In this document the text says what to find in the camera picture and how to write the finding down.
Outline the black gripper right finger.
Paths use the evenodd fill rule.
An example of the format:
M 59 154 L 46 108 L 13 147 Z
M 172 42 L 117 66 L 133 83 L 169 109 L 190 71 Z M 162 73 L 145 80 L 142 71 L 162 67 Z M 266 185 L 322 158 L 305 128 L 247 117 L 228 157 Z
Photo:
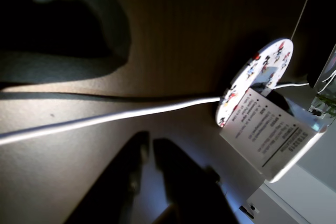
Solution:
M 166 138 L 153 141 L 155 163 L 162 172 L 167 199 L 181 223 L 236 223 L 219 185 L 220 176 L 200 167 L 187 153 Z

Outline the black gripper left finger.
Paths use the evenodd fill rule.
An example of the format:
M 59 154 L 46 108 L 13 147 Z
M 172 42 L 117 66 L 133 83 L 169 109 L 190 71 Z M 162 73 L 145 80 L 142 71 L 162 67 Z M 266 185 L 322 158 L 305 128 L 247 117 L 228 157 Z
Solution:
M 135 133 L 76 207 L 76 223 L 130 223 L 149 151 L 150 133 Z

